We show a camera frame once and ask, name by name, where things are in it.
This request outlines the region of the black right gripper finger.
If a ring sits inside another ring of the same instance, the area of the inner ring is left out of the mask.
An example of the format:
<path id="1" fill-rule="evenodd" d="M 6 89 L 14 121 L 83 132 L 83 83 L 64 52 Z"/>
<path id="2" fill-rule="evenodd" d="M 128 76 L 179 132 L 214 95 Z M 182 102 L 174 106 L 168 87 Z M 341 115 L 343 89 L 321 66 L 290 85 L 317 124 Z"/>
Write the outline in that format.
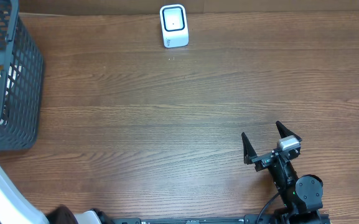
<path id="1" fill-rule="evenodd" d="M 298 136 L 297 134 L 286 128 L 285 125 L 283 125 L 280 121 L 276 121 L 276 127 L 277 130 L 279 131 L 281 139 L 289 136 L 294 136 L 299 142 L 302 141 L 302 138 L 300 136 Z"/>
<path id="2" fill-rule="evenodd" d="M 241 133 L 242 143 L 243 143 L 243 158 L 245 164 L 253 164 L 253 159 L 257 158 L 257 153 L 252 147 L 247 135 Z"/>

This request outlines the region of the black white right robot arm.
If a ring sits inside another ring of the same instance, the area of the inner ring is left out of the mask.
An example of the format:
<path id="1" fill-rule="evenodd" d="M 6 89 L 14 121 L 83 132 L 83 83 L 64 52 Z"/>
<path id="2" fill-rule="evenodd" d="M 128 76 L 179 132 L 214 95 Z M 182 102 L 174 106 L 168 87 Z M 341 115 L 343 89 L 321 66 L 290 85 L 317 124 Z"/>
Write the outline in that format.
<path id="1" fill-rule="evenodd" d="M 245 164 L 254 164 L 255 170 L 267 169 L 273 178 L 277 193 L 265 204 L 260 213 L 245 216 L 245 222 L 254 223 L 330 223 L 323 208 L 323 182 L 316 175 L 299 177 L 291 160 L 301 153 L 302 138 L 276 121 L 280 134 L 277 146 L 271 152 L 258 156 L 247 135 L 241 134 Z"/>

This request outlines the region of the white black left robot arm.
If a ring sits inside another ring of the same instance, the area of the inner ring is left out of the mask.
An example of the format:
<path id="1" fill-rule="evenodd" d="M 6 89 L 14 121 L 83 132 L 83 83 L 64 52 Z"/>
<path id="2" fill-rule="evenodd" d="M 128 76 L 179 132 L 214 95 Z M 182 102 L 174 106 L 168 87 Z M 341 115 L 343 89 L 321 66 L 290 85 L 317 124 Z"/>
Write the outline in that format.
<path id="1" fill-rule="evenodd" d="M 48 215 L 36 209 L 17 190 L 0 167 L 0 223 L 76 223 L 66 207 L 59 207 Z"/>

